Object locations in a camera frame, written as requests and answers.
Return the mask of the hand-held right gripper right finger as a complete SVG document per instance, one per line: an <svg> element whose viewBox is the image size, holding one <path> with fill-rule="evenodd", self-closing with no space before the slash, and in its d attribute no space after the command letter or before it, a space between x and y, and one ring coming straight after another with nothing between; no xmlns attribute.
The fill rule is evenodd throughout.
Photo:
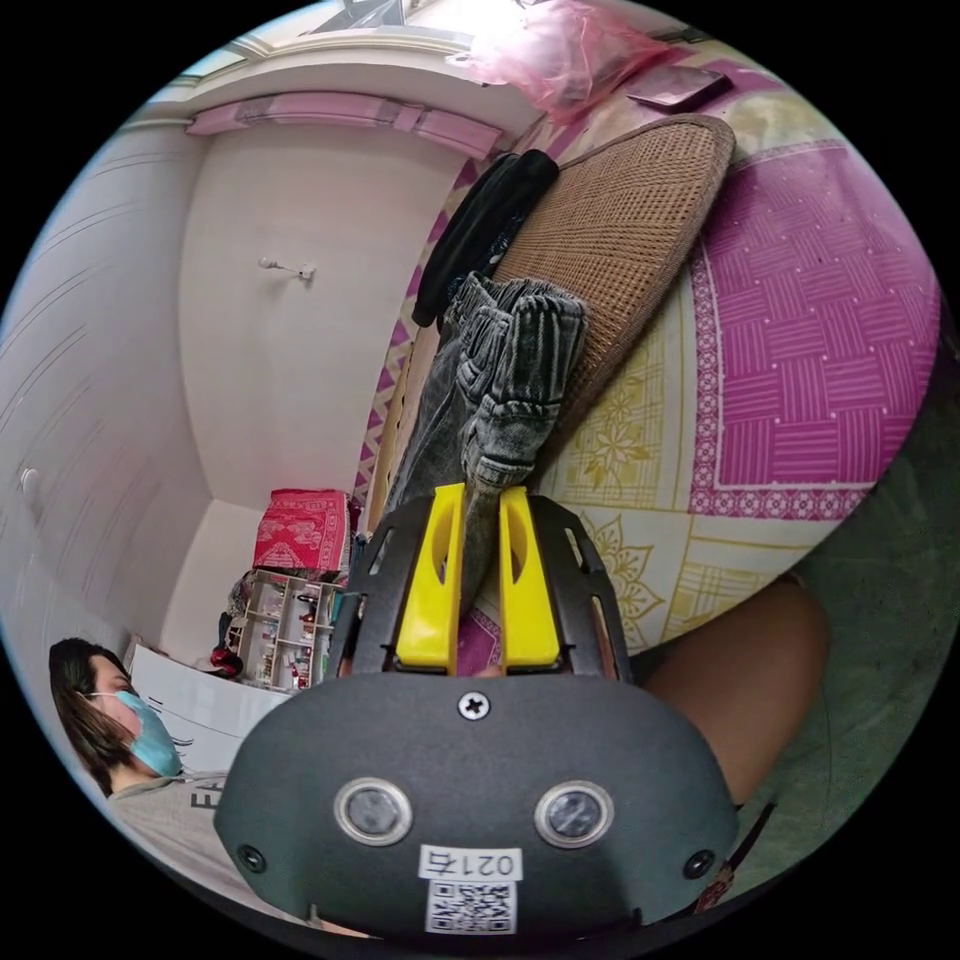
<svg viewBox="0 0 960 960"><path fill-rule="evenodd" d="M527 491L499 500L499 605L506 671L549 671L560 658L545 569Z"/></svg>

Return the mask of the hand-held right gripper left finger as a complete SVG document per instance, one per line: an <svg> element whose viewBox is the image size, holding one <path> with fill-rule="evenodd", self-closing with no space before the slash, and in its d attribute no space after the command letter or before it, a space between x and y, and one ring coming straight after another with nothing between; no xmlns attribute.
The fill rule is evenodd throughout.
<svg viewBox="0 0 960 960"><path fill-rule="evenodd" d="M463 483L436 488L429 503L395 647L404 669L457 669L465 503Z"/></svg>

